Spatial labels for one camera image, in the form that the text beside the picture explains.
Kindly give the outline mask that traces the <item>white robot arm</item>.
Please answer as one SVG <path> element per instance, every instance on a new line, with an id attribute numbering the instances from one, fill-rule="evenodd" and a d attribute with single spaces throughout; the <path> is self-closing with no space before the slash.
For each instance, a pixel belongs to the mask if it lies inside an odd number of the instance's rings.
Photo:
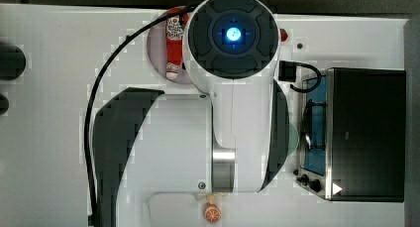
<path id="1" fill-rule="evenodd" d="M 262 191 L 283 166 L 289 112 L 280 32 L 259 0 L 205 0 L 182 55 L 188 94 L 129 87 L 96 114 L 95 227 L 151 227 L 162 193 Z"/>

